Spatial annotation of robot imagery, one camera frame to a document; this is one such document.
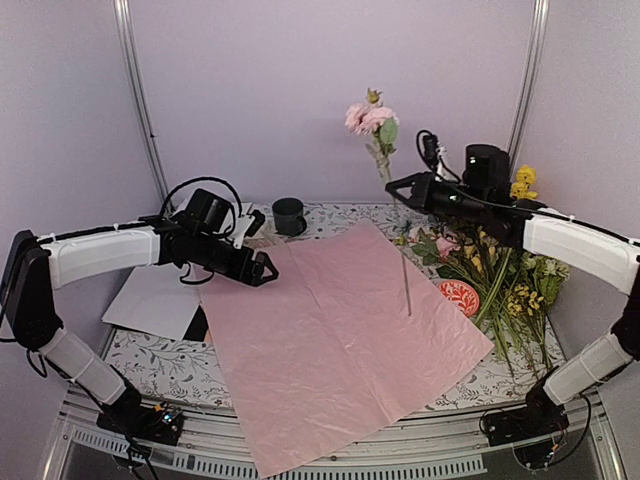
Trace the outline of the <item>pink rose stem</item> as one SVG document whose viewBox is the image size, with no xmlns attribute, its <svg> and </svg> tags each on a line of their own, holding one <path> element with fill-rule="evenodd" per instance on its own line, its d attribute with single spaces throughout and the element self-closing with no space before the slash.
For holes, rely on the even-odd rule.
<svg viewBox="0 0 640 480">
<path fill-rule="evenodd" d="M 365 100 L 347 108 L 344 126 L 354 135 L 370 138 L 365 149 L 374 161 L 382 185 L 386 186 L 393 180 L 391 157 L 397 151 L 399 118 L 384 104 L 382 95 L 381 90 L 368 87 Z"/>
</svg>

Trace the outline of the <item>pink wrapping paper sheet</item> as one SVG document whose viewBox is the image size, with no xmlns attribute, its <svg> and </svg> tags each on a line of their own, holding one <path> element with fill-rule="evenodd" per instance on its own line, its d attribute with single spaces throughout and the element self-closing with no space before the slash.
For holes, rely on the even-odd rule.
<svg viewBox="0 0 640 480">
<path fill-rule="evenodd" d="M 200 290 L 258 474 L 331 454 L 434 402 L 492 342 L 370 221 L 268 251 L 279 278 Z"/>
</svg>

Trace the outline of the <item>yellow flower stem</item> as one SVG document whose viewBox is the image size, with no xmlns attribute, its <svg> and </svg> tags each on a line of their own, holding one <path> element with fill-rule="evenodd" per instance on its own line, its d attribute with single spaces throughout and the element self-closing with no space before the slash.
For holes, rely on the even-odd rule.
<svg viewBox="0 0 640 480">
<path fill-rule="evenodd" d="M 536 200 L 538 193 L 532 190 L 536 180 L 536 170 L 532 166 L 522 165 L 516 172 L 515 181 L 511 184 L 511 197 L 517 200 Z"/>
</svg>

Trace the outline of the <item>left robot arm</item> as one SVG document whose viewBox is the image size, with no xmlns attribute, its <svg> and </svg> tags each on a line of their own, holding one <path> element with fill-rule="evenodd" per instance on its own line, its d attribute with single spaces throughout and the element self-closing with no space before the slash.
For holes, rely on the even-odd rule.
<svg viewBox="0 0 640 480">
<path fill-rule="evenodd" d="M 212 276 L 259 287 L 279 276 L 268 254 L 244 244 L 264 222 L 257 210 L 245 213 L 241 203 L 197 189 L 172 214 L 61 235 L 20 231 L 1 279 L 1 317 L 12 342 L 84 389 L 126 433 L 141 433 L 149 415 L 139 391 L 64 327 L 55 291 L 112 271 L 168 264 L 197 265 Z"/>
</svg>

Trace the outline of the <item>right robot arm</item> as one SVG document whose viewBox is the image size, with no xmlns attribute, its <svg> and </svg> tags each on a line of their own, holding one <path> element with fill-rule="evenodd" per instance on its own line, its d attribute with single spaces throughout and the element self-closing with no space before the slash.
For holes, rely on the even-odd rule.
<svg viewBox="0 0 640 480">
<path fill-rule="evenodd" d="M 504 319 L 497 337 L 522 326 L 541 336 L 548 319 L 607 328 L 527 393 L 517 427 L 537 436 L 562 405 L 638 360 L 639 243 L 536 201 L 533 172 L 512 174 L 508 154 L 498 147 L 467 146 L 462 174 L 445 166 L 426 133 L 418 153 L 426 171 L 386 179 L 385 190 L 411 210 L 452 225 L 450 237 L 465 254 L 429 259 L 480 292 L 480 322 Z"/>
</svg>

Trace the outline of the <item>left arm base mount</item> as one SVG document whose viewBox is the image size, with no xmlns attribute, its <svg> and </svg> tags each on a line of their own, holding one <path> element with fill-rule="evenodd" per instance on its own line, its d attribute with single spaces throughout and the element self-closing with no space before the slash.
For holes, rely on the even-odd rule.
<svg viewBox="0 0 640 480">
<path fill-rule="evenodd" d="M 97 426 L 134 439 L 176 446 L 182 434 L 184 415 L 165 404 L 147 407 L 137 401 L 104 405 Z"/>
</svg>

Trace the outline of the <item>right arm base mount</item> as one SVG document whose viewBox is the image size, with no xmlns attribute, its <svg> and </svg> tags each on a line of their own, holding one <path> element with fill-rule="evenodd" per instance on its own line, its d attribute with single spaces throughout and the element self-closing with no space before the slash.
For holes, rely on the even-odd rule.
<svg viewBox="0 0 640 480">
<path fill-rule="evenodd" d="M 505 445 L 560 433 L 569 427 L 563 406 L 553 402 L 527 400 L 524 406 L 485 412 L 479 428 L 490 446 Z"/>
</svg>

